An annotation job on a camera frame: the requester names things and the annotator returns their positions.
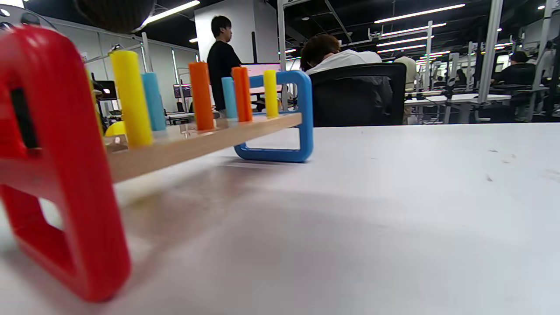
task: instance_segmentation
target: ceiling light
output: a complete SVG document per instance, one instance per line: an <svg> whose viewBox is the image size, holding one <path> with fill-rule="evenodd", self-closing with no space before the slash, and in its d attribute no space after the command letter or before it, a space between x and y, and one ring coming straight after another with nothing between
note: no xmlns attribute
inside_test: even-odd
<svg viewBox="0 0 560 315"><path fill-rule="evenodd" d="M436 25L432 25L432 28L434 27L440 27L440 26L445 26L447 25L447 23L441 23L441 24L436 24ZM402 34L402 33L408 33L408 32L414 32L414 31L421 31L421 30L427 30L428 26L422 26L422 27L417 27L415 29L409 29L409 30L403 30L403 31L396 31L396 32L390 32L390 33L384 33L381 34L381 36L390 36L390 35L396 35L396 34Z"/></svg>
<svg viewBox="0 0 560 315"><path fill-rule="evenodd" d="M293 53L297 51L297 49L288 49L287 51L285 51L285 53L289 54L289 53Z"/></svg>
<svg viewBox="0 0 560 315"><path fill-rule="evenodd" d="M430 53L430 56L432 56L432 55L445 55L445 54L449 54L449 53L451 53L451 51L448 50L446 52Z"/></svg>
<svg viewBox="0 0 560 315"><path fill-rule="evenodd" d="M424 36L424 37L417 37L417 38L411 38L411 39L404 39L404 40L398 40L398 41L390 41L390 42L388 42L388 43L378 44L377 47L388 46L388 45L394 45L394 44L402 44L402 43L407 43L407 42L409 42L409 41L426 40L426 39L428 39L427 36Z"/></svg>
<svg viewBox="0 0 560 315"><path fill-rule="evenodd" d="M435 12L440 12L440 11L445 11L445 10L451 10L451 9L457 9L457 8L462 8L464 7L465 4L457 4L456 6L450 6L450 7L445 7L445 8L439 8L439 9L433 9L433 10L428 10L428 11L422 11L422 12L417 12L417 13L411 13L411 14L407 14L407 15L401 15L401 16L395 16L395 17L390 17L390 18L386 18L384 20L378 20L375 21L375 24L379 24L379 23L383 23L383 22L389 22L389 21L394 21L394 20L400 20L401 18L407 18L407 17L413 17L413 16L418 16L418 15L424 15L424 14L429 14L429 13L435 13Z"/></svg>
<svg viewBox="0 0 560 315"><path fill-rule="evenodd" d="M168 16L170 16L170 15L172 15L172 14L175 14L175 13L178 13L178 12L180 12L180 11L186 10L186 9L188 9L188 8L194 7L194 6L196 6L197 4L200 4L200 1L194 0L194 1L191 1L191 2L189 2L189 3L185 3L185 4L182 5L182 6L178 6L178 7L176 7L176 8L169 9L169 10L167 10L167 11L165 11L165 12L162 12L162 13L159 13L159 14L156 14L156 15L152 15L152 16L150 16L149 18L147 18L147 19L144 21L144 23L142 23L142 26L144 26L144 25L146 25L146 24L148 24L148 23L157 21L157 20L159 20L159 19L161 19L161 18L168 17Z"/></svg>
<svg viewBox="0 0 560 315"><path fill-rule="evenodd" d="M430 55L430 59L435 59L435 58L441 57L441 56L443 56L443 55Z"/></svg>
<svg viewBox="0 0 560 315"><path fill-rule="evenodd" d="M405 49L413 49L413 48L421 48L421 47L426 47L425 44L423 45L416 45L416 46L408 46L408 47L401 47L401 48L393 48L393 49L387 49L387 50L380 50L377 53L388 53L388 52L396 52L397 50L405 50Z"/></svg>

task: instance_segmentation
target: metal pole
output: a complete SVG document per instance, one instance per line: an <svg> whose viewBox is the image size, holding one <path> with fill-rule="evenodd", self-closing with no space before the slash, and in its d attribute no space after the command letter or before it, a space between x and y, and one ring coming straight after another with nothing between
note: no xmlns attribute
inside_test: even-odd
<svg viewBox="0 0 560 315"><path fill-rule="evenodd" d="M432 54L432 25L428 22L428 43L426 45L426 70L424 71L424 91L430 88L430 55Z"/></svg>
<svg viewBox="0 0 560 315"><path fill-rule="evenodd" d="M472 61L472 59L470 57L470 54L472 54L472 53L473 53L473 42L470 41L469 42L469 52L466 55L466 61L469 63L467 65L467 68L466 68L466 90L467 91L470 91L470 82L471 82L471 79L472 79L472 76L473 76L472 73L471 73L472 69L471 69L471 66L470 66L470 63Z"/></svg>
<svg viewBox="0 0 560 315"><path fill-rule="evenodd" d="M478 103L484 104L488 99L490 92L490 79L494 66L494 55L496 50L496 42L498 41L498 27L500 26L500 18L502 16L503 0L492 0L490 9L490 19L488 21L488 32L486 33L486 55L484 55L484 63L482 64L482 73L480 74L480 89L478 92Z"/></svg>
<svg viewBox="0 0 560 315"><path fill-rule="evenodd" d="M146 55L148 72L153 72L152 57L150 56L150 48L148 47L148 36L146 35L146 32L142 32L142 44L144 46L144 54Z"/></svg>
<svg viewBox="0 0 560 315"><path fill-rule="evenodd" d="M336 19L336 21L338 22L338 24L340 24L340 27L342 27L342 31L344 32L344 34L346 34L346 37L348 38L348 41L350 41L350 43L351 43L352 39L350 38L350 34L346 30L346 27L344 27L344 24L342 24L342 21L338 17L337 13L335 12L333 6L330 4L329 0L325 0L325 4L329 8L330 13L333 14L333 16Z"/></svg>
<svg viewBox="0 0 560 315"><path fill-rule="evenodd" d="M179 79L179 69L177 68L177 60L175 59L175 51L171 48L171 57L173 58L173 67L175 68L175 82L179 85L179 93L181 95L181 103L183 104L183 110L188 113L189 107L185 104L185 95L183 94L183 85Z"/></svg>
<svg viewBox="0 0 560 315"><path fill-rule="evenodd" d="M284 0L278 0L278 47L280 49L280 69L286 71L286 21L284 20ZM282 110L288 110L288 92L282 86Z"/></svg>
<svg viewBox="0 0 560 315"><path fill-rule="evenodd" d="M544 17L543 17L543 28L540 32L540 47L539 47L539 59L536 63L536 74L535 79L533 81L533 94L531 95L531 103L529 105L529 112L527 114L527 120L530 122L533 120L533 111L535 110L535 100L536 94L540 93L540 81L543 78L543 54L544 49L547 44L548 40L548 31L550 30L550 18L552 17L552 7L556 0L547 0L546 8L544 9Z"/></svg>

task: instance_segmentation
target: office chair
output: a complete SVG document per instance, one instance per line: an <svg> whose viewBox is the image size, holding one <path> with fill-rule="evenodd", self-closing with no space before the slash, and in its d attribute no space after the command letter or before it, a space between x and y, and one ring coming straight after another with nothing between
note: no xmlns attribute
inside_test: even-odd
<svg viewBox="0 0 560 315"><path fill-rule="evenodd" d="M359 64L310 75L315 127L403 124L407 68Z"/></svg>

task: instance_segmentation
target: black t-shirt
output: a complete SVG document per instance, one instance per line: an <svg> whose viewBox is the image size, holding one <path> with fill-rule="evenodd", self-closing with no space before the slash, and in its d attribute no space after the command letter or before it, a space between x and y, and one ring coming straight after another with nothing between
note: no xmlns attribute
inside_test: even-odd
<svg viewBox="0 0 560 315"><path fill-rule="evenodd" d="M226 102L223 99L222 78L231 77L231 68L240 65L241 61L229 44L217 40L210 48L210 52L208 52L208 71L210 72L210 84L212 85L216 110L226 109Z"/></svg>

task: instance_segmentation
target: computer monitor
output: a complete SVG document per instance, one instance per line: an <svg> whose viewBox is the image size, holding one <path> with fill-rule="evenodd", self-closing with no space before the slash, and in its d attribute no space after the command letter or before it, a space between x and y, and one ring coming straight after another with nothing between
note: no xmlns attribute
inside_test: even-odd
<svg viewBox="0 0 560 315"><path fill-rule="evenodd" d="M102 101L111 101L116 100L116 87L115 81L96 81L103 87L103 95L101 96L100 100Z"/></svg>
<svg viewBox="0 0 560 315"><path fill-rule="evenodd" d="M279 63L244 63L241 66L247 68L250 77L262 76L266 70L274 70L276 72L282 70ZM282 85L276 86L276 92L282 92ZM250 89L250 93L264 94L264 86Z"/></svg>
<svg viewBox="0 0 560 315"><path fill-rule="evenodd" d="M190 94L190 84L183 84L182 87L183 87L183 97L191 98L192 96ZM176 99L181 98L181 91L179 90L178 84L173 85L173 92L175 93Z"/></svg>

